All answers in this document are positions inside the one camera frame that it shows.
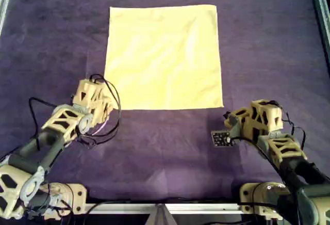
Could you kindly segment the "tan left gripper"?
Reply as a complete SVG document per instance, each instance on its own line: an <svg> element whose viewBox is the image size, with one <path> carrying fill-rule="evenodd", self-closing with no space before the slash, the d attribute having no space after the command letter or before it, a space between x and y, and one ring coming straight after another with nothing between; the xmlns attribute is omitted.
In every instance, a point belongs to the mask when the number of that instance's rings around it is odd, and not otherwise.
<svg viewBox="0 0 330 225"><path fill-rule="evenodd" d="M91 99L90 113L93 115L91 127L103 124L113 110L112 98L106 85L98 85Z"/></svg>

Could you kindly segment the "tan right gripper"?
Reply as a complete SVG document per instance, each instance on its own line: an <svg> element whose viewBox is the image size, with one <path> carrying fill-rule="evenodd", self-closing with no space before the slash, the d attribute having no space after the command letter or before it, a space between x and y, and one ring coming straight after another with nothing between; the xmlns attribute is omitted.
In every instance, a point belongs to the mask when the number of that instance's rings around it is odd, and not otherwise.
<svg viewBox="0 0 330 225"><path fill-rule="evenodd" d="M251 103L250 108L240 108L234 111L227 111L223 116L224 125L227 128L233 128L238 125L241 127L240 136L248 139L250 142L257 142L259 129L257 128L258 108L256 103Z"/></svg>

